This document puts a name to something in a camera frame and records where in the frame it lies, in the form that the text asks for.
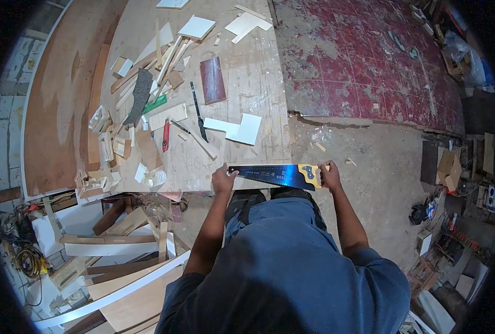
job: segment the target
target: saw handle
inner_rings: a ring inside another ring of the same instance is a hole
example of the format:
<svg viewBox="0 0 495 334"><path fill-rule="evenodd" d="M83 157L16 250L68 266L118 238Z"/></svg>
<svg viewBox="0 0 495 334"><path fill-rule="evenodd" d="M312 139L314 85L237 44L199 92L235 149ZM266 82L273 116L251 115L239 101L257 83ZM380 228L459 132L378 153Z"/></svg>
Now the saw handle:
<svg viewBox="0 0 495 334"><path fill-rule="evenodd" d="M317 171L318 166L313 164L298 164L297 169L299 173L303 174L306 183L310 183L314 188L321 188L320 182L318 182Z"/></svg>

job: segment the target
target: red utility knife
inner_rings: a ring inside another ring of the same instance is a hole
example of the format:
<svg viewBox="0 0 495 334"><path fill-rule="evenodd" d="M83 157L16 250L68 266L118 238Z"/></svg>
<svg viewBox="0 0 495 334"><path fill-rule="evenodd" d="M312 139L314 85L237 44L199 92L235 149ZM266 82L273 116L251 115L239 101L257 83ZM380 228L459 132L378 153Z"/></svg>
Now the red utility knife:
<svg viewBox="0 0 495 334"><path fill-rule="evenodd" d="M169 149L169 118L166 118L164 124L164 134L162 136L162 153Z"/></svg>

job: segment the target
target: wooden workbench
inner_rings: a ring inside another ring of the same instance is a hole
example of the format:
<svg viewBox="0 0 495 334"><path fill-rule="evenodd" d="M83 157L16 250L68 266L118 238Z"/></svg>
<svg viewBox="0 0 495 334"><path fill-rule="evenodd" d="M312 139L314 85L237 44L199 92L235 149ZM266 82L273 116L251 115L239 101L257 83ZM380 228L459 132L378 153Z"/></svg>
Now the wooden workbench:
<svg viewBox="0 0 495 334"><path fill-rule="evenodd" d="M117 57L135 60L155 35L155 20L158 17L160 26L167 22L171 25L174 39L192 15L217 22L202 42L192 44L184 53L191 56L190 62L181 76L184 83L168 94L168 102L155 109L150 115L170 107L185 103L188 119L181 122L190 130L199 133L197 114L190 89L190 81L196 87L199 108L202 118L211 117L222 121L240 124L244 112L262 117L254 146L231 142L225 134L207 130L210 143L219 150L214 161L193 139L186 142L177 134L180 130L172 125L169 136L169 150L162 153L162 129L155 132L154 140L160 148L161 167L167 174L167 182L157 188L149 189L134 179L141 161L141 154L133 148L131 157L120 164L122 181L113 191L202 191L211 190L211 175L223 163L232 164L290 164L290 137L288 132L287 108L284 94L283 76L281 73L279 52L273 27L268 31L256 28L238 44L231 43L235 37L224 29L237 18L242 11L235 9L236 4L257 11L268 17L270 11L265 0L254 2L239 0L191 0L184 9L156 9L157 0L130 0L114 34L106 64L103 80L102 101L112 115L114 124L119 124L130 112L132 97L120 110L115 105L120 99L123 88L110 94L110 86L115 82L110 67ZM221 33L219 46L214 46L217 34ZM221 60L223 79L227 100L205 105L203 86L201 83L199 63L214 56ZM128 138L128 132L121 130L121 136ZM266 183L236 178L235 189L268 188Z"/></svg>

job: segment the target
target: person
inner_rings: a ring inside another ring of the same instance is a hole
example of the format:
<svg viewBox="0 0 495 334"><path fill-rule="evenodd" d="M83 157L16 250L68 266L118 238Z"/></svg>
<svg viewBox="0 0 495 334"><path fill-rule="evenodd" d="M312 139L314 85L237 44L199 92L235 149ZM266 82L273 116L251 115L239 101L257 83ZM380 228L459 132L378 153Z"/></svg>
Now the person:
<svg viewBox="0 0 495 334"><path fill-rule="evenodd" d="M407 278L369 247L334 162L319 168L342 254L306 191L273 188L266 201L259 190L236 190L227 206L238 172L228 175L224 164L212 175L215 198L184 273L166 287L155 333L398 331L409 313Z"/></svg>

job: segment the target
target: red laminate board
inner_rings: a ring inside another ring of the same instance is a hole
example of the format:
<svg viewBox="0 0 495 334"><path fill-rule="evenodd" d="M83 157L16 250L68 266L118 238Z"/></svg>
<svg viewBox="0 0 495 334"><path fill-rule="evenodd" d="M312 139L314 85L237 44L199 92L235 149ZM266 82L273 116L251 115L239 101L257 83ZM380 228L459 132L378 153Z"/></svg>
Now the red laminate board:
<svg viewBox="0 0 495 334"><path fill-rule="evenodd" d="M199 64L205 104L211 104L227 99L225 85L221 75L220 57L213 57Z"/></svg>

